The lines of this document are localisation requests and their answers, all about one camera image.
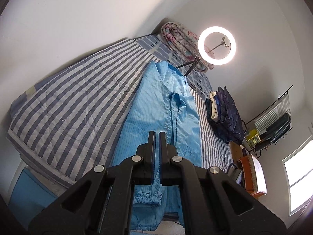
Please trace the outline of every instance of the blue patterned bed sheet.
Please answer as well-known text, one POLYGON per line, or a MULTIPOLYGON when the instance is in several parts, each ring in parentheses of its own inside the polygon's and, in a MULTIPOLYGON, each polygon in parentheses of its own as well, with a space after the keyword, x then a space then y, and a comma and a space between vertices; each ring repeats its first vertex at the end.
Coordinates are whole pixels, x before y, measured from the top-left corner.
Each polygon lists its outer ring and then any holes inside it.
MULTIPOLYGON (((141 37, 135 40, 144 49, 155 55, 162 61, 168 61, 174 67, 185 63, 174 51, 170 50, 166 44, 160 41, 157 36, 149 35, 141 37)), ((189 69, 190 65, 179 68, 181 73, 184 75, 189 69)), ((203 98, 206 99, 208 93, 212 91, 212 87, 209 79, 204 73, 195 72, 192 70, 187 76, 187 82, 196 92, 203 98)))

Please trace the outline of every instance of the wall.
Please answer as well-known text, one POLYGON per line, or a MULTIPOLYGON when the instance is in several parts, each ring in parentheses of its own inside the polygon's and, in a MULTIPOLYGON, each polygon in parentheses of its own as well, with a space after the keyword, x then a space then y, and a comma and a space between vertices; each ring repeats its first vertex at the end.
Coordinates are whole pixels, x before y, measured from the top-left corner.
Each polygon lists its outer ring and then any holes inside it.
POLYGON ((151 33, 188 0, 10 0, 0 17, 0 193, 20 162, 5 139, 10 104, 52 72, 110 43, 151 33))
POLYGON ((308 129, 313 121, 313 114, 304 107, 293 114, 292 130, 285 139, 271 145, 263 152, 259 161, 265 176, 267 195, 259 198, 260 202, 280 217, 289 227, 301 214, 296 212, 289 217, 288 184, 282 160, 300 147, 310 136, 308 129))
POLYGON ((310 135, 313 114, 304 105, 313 103, 312 14, 303 0, 191 0, 172 18, 196 34, 215 25, 233 34, 234 59, 215 66, 207 76, 213 89, 227 86, 246 121, 294 85, 290 91, 293 129, 260 158, 268 187, 260 201, 290 226, 299 212, 289 217, 282 160, 310 135))
POLYGON ((304 79, 297 43, 275 0, 191 0, 173 19, 196 34, 209 26, 232 33, 235 57, 207 76, 213 89, 227 86, 242 119, 252 119, 292 84, 292 111, 302 107, 304 79))

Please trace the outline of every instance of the window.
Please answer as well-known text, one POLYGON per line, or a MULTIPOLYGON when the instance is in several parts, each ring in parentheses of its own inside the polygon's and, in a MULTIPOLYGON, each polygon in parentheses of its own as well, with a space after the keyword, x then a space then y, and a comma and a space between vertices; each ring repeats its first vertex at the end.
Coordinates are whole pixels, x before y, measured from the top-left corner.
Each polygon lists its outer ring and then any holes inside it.
POLYGON ((309 138, 283 160, 289 186, 290 215, 306 205, 313 195, 313 140, 309 138))

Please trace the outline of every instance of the bed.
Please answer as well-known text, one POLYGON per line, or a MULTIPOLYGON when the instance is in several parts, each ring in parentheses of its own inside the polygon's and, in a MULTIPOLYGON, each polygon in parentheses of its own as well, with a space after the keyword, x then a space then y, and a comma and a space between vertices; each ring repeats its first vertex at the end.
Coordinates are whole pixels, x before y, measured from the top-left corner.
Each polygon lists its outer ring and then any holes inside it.
MULTIPOLYGON (((145 67, 181 58, 155 35, 123 40, 35 84, 11 105, 7 139, 22 160, 68 188, 94 165, 109 166, 145 67)), ((184 74, 188 68, 180 68, 184 74)), ((187 77, 201 118, 203 167, 224 171, 233 162, 229 144, 206 120, 204 100, 212 90, 205 74, 187 77)))

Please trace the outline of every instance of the silver bolt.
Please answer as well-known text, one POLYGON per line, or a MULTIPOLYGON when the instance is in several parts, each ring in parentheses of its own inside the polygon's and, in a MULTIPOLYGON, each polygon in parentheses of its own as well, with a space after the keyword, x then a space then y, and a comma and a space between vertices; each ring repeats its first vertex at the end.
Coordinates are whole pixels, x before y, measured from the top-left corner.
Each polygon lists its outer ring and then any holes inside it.
POLYGON ((179 155, 175 155, 175 156, 172 157, 172 160, 173 160, 174 162, 177 162, 177 163, 181 162, 182 159, 183 159, 183 158, 182 158, 181 156, 179 156, 179 155))
POLYGON ((209 170, 210 170, 210 172, 213 173, 213 174, 219 173, 219 167, 216 167, 216 166, 210 167, 209 170))
POLYGON ((134 155, 131 159, 133 162, 140 162, 142 157, 140 155, 134 155))
POLYGON ((94 167, 95 172, 102 172, 104 171, 104 167, 102 165, 97 165, 94 167))

